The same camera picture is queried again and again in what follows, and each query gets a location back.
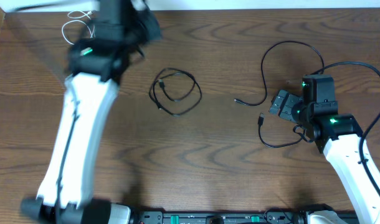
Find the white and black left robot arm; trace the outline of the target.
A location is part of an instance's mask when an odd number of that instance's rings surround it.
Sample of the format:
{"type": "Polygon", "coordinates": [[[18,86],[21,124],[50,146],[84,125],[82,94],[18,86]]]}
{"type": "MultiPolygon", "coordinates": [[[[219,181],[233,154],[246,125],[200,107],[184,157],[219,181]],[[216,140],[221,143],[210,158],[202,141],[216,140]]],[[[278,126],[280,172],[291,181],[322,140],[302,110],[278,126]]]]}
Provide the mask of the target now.
{"type": "Polygon", "coordinates": [[[80,36],[68,54],[64,104],[49,167],[21,213],[40,223],[137,223],[127,205],[93,196],[95,164],[105,123],[130,57],[161,37],[145,1],[101,1],[89,21],[95,36],[80,36]]]}

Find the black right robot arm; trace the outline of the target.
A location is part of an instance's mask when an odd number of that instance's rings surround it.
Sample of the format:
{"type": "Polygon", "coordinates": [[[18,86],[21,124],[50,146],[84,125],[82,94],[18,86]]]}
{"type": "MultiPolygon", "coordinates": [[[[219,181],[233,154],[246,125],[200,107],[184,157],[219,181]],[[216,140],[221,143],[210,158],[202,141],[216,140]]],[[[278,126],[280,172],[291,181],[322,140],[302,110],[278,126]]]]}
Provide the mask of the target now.
{"type": "Polygon", "coordinates": [[[380,172],[354,116],[338,113],[334,79],[304,76],[302,95],[280,90],[269,112],[295,123],[301,139],[316,144],[340,178],[358,221],[380,223],[380,172]]]}

